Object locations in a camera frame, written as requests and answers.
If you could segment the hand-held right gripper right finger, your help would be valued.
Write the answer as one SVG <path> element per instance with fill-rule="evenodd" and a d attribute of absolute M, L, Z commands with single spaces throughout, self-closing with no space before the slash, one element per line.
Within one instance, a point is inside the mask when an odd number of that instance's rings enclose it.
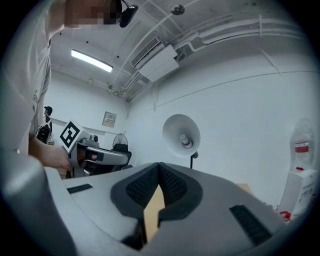
<path fill-rule="evenodd" d="M 285 224 L 274 210 L 239 185 L 208 173 L 170 163 L 159 164 L 186 183 L 186 194 L 164 210 L 198 204 L 182 219 L 160 220 L 157 233 L 142 249 L 145 256 L 261 256 L 258 246 Z"/>

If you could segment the person's left hand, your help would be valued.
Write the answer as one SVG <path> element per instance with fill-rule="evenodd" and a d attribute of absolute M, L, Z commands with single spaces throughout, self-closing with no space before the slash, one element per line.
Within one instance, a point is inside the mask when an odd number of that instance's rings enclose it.
<path fill-rule="evenodd" d="M 49 146 L 49 157 L 47 166 L 55 169 L 64 169 L 71 172 L 72 166 L 69 161 L 68 152 L 63 146 Z"/>

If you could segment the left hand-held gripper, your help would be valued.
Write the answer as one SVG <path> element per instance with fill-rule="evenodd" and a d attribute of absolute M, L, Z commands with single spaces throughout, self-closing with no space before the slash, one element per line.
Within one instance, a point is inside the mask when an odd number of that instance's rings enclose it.
<path fill-rule="evenodd" d="M 59 136 L 64 149 L 67 151 L 68 161 L 72 171 L 67 178 L 79 178 L 85 175 L 85 160 L 96 162 L 98 165 L 125 165 L 127 155 L 99 148 L 99 138 L 89 133 L 74 120 L 70 120 Z"/>

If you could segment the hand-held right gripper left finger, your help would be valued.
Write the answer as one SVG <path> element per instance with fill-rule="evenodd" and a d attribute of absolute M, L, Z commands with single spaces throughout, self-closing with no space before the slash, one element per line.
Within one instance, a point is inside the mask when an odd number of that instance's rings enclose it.
<path fill-rule="evenodd" d="M 44 169 L 44 210 L 47 232 L 62 241 L 52 243 L 57 256 L 158 256 L 159 248 L 144 246 L 144 206 L 126 192 L 158 164 L 102 175 L 61 180 L 58 172 Z"/>

